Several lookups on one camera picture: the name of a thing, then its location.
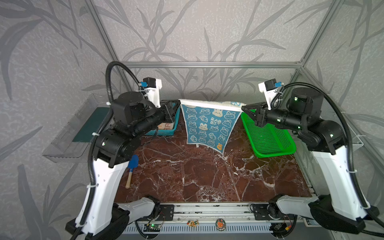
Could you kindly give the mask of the teal plastic basket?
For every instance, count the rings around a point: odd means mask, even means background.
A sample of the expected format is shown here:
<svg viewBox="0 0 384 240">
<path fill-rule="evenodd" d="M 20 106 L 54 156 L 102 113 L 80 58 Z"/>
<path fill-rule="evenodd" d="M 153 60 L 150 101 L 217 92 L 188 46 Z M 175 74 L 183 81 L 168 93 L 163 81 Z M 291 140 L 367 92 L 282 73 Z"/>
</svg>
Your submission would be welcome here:
<svg viewBox="0 0 384 240">
<path fill-rule="evenodd" d="M 146 133 L 146 136 L 173 136 L 174 132 L 177 129 L 180 112 L 181 112 L 181 102 L 179 100 L 162 100 L 160 101 L 160 106 L 156 107 L 156 109 L 160 109 L 167 104 L 171 104 L 171 108 L 169 108 L 169 112 L 171 115 L 168 115 L 168 120 L 165 123 L 161 123 L 158 125 L 158 131 L 151 130 Z"/>
</svg>

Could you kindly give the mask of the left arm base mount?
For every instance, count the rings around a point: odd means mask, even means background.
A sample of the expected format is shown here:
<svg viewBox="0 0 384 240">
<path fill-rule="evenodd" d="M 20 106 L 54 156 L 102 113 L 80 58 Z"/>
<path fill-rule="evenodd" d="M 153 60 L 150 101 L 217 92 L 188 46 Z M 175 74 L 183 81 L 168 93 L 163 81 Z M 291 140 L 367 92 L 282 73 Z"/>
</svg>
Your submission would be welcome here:
<svg viewBox="0 0 384 240">
<path fill-rule="evenodd" d="M 157 204 L 148 217 L 152 221 L 172 221 L 175 213 L 175 205 Z"/>
</svg>

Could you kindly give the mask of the rabbit lettered towel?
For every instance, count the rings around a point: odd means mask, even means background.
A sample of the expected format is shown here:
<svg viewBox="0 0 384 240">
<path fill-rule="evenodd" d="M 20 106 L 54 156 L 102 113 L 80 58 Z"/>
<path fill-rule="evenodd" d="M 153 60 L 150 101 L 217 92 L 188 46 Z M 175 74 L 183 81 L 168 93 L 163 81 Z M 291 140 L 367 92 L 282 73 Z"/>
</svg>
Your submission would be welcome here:
<svg viewBox="0 0 384 240">
<path fill-rule="evenodd" d="M 173 130 L 175 123 L 161 123 L 158 125 L 159 131 L 170 131 Z"/>
</svg>

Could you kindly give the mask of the green plastic basket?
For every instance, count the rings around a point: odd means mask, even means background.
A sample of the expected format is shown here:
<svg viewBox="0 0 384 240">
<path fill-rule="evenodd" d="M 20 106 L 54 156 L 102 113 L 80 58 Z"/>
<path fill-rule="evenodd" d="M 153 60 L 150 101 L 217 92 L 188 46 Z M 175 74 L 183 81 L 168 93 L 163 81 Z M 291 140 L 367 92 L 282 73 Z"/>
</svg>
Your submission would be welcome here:
<svg viewBox="0 0 384 240">
<path fill-rule="evenodd" d="M 287 130 L 277 129 L 271 124 L 262 128 L 257 127 L 245 113 L 241 114 L 241 120 L 254 154 L 258 158 L 280 157 L 296 152 L 296 144 Z"/>
</svg>

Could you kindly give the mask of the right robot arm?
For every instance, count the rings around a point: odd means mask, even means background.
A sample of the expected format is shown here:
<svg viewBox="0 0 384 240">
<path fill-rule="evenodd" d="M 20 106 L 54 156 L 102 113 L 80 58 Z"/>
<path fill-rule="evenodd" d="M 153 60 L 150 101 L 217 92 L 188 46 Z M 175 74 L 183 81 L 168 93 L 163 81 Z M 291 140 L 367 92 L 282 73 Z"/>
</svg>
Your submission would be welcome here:
<svg viewBox="0 0 384 240">
<path fill-rule="evenodd" d="M 302 82 L 283 85 L 272 79 L 259 84 L 259 90 L 266 100 L 242 106 L 243 113 L 257 127 L 271 124 L 296 133 L 320 165 L 329 189 L 328 195 L 310 198 L 278 195 L 269 201 L 270 215 L 295 215 L 327 230 L 383 237 L 366 229 L 366 221 L 384 223 L 379 209 L 361 190 L 352 134 L 334 101 L 318 87 Z"/>
</svg>

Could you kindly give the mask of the teal patterned towel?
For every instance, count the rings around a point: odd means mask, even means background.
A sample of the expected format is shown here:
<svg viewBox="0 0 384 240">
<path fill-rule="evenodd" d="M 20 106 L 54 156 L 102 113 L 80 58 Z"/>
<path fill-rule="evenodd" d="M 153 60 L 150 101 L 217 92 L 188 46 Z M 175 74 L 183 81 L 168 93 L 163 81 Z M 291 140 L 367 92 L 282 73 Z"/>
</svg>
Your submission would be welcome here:
<svg viewBox="0 0 384 240">
<path fill-rule="evenodd" d="M 243 103 L 181 99 L 188 145 L 202 145 L 223 154 L 242 113 Z"/>
</svg>

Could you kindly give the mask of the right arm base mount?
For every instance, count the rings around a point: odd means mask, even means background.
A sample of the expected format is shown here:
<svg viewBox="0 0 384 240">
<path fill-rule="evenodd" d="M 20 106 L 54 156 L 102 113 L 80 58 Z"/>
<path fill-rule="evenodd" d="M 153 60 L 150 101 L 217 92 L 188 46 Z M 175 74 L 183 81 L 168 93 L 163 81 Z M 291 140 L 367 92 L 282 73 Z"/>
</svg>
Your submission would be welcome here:
<svg viewBox="0 0 384 240">
<path fill-rule="evenodd" d="M 256 204 L 252 203 L 250 204 L 250 210 L 254 214 L 255 220 L 265 220 L 265 221 L 271 221 L 271 220 L 280 220 L 281 217 L 274 211 L 269 210 L 270 205 L 269 204 Z"/>
</svg>

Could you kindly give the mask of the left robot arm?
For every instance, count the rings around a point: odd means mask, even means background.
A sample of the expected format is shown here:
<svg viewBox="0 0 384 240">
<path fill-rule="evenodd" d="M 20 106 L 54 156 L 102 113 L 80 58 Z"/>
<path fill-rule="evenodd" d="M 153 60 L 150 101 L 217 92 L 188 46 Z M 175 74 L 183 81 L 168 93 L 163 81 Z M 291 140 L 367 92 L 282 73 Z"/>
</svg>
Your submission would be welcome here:
<svg viewBox="0 0 384 240">
<path fill-rule="evenodd" d="M 157 131 L 162 123 L 173 123 L 181 103 L 150 100 L 144 87 L 153 86 L 154 78 L 137 82 L 137 92 L 125 92 L 114 98 L 111 73 L 116 66 L 127 70 L 118 61 L 110 62 L 106 68 L 109 111 L 92 135 L 87 160 L 90 184 L 85 202 L 79 215 L 66 225 L 72 239 L 85 235 L 87 240 L 115 240 L 129 224 L 142 218 L 152 221 L 161 214 L 160 202 L 153 197 L 141 198 L 127 207 L 116 204 L 115 197 L 124 172 L 132 170 L 142 137 Z"/>
</svg>

